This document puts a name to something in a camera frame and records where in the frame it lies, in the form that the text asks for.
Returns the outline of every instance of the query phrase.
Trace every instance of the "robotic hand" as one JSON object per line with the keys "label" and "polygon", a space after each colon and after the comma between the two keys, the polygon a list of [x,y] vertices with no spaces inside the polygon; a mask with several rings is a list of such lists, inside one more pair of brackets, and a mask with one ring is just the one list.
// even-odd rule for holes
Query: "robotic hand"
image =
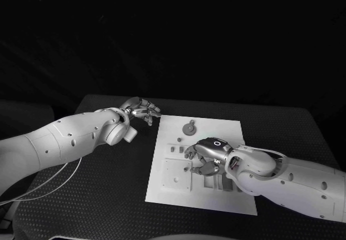
{"label": "robotic hand", "polygon": [[137,131],[130,119],[152,126],[160,108],[133,97],[120,108],[67,116],[36,131],[0,141],[0,195],[26,176],[91,154],[98,145],[132,142]]}
{"label": "robotic hand", "polygon": [[204,165],[194,167],[191,172],[205,176],[227,172],[227,177],[247,194],[263,195],[310,217],[346,223],[345,172],[273,150],[246,145],[234,149],[215,137],[192,145],[185,158],[192,160],[196,154]]}

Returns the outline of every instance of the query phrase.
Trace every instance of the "cable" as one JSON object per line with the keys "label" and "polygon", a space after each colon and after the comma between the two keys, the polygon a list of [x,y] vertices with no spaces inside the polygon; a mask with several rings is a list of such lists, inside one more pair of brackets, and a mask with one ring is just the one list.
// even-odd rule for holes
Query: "cable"
{"label": "cable", "polygon": [[[80,158],[80,163],[77,165],[77,168],[74,170],[74,173],[71,174],[68,180],[64,182],[64,184],[52,191],[55,192],[64,185],[65,183],[70,181],[71,177],[74,176],[77,170],[78,170],[78,167],[80,167],[80,164],[81,164],[81,161],[83,161],[83,158]],[[35,188],[32,189],[29,192],[26,192],[25,194],[22,194],[21,196],[15,197],[13,199],[8,200],[8,201],[2,201],[0,202],[0,206],[11,203],[11,202],[19,202],[19,201],[29,201],[29,200],[35,200],[35,199],[39,199],[42,197],[45,197],[47,195],[49,195],[52,192],[49,192],[47,195],[41,196],[41,197],[36,197],[34,199],[21,199],[23,198],[26,195],[29,195],[34,191],[36,191],[41,187],[44,187],[44,185],[47,185],[49,183],[49,181],[57,177],[57,175],[61,173],[61,171],[64,170],[64,168],[67,167],[70,163],[65,163],[65,165],[62,166],[62,168],[60,169],[60,171],[54,174],[54,176]]]}
{"label": "cable", "polygon": [[257,148],[257,147],[247,146],[247,145],[243,145],[243,144],[241,144],[240,146],[243,146],[243,147],[246,147],[246,148],[250,148],[250,149],[256,149],[256,150],[269,152],[269,153],[273,153],[273,154],[277,154],[277,155],[282,156],[283,158],[287,158],[287,156],[286,156],[283,153],[280,153],[279,151],[273,151],[273,150],[269,150],[269,149]]}

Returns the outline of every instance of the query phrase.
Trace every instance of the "round hole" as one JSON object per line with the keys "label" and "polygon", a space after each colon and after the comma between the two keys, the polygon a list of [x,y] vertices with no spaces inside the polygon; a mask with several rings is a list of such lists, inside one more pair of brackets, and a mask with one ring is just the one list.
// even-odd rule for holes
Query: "round hole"
{"label": "round hole", "polygon": [[295,174],[290,173],[290,175],[289,175],[289,181],[293,181],[293,180],[295,180]]}
{"label": "round hole", "polygon": [[328,183],[323,181],[323,182],[322,182],[322,185],[320,185],[322,190],[326,190],[328,187],[329,187],[329,186],[328,186]]}

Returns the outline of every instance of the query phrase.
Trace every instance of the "black table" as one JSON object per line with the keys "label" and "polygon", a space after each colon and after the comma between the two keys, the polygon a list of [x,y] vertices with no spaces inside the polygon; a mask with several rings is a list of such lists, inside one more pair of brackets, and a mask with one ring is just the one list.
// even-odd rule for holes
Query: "black table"
{"label": "black table", "polygon": [[[88,95],[77,113],[119,107],[124,96]],[[165,115],[241,121],[247,145],[339,168],[315,119],[306,109],[169,99],[149,100]],[[54,236],[91,240],[146,240],[172,234],[207,234],[246,239],[346,239],[346,223],[312,218],[256,197],[258,216],[146,202],[160,120],[153,126],[139,119],[132,143],[98,146],[83,158],[67,185],[48,197],[22,202],[15,216],[16,240]],[[70,177],[78,161],[41,196]],[[58,171],[45,169],[32,188]]]}

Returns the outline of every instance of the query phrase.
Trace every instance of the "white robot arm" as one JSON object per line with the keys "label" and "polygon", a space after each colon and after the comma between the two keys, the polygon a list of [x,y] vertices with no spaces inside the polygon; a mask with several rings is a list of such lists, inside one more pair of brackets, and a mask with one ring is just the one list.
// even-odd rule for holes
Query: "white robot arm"
{"label": "white robot arm", "polygon": [[130,118],[142,118],[152,126],[160,117],[156,105],[133,97],[120,108],[106,108],[57,120],[36,131],[0,141],[0,195],[9,187],[38,171],[75,161],[98,145],[132,142],[137,135]]}
{"label": "white robot arm", "polygon": [[346,223],[346,173],[341,170],[271,150],[246,145],[234,149],[215,137],[191,146],[185,157],[192,159],[196,154],[204,165],[191,169],[194,173],[214,176],[227,172],[247,194],[263,195],[310,217]]}

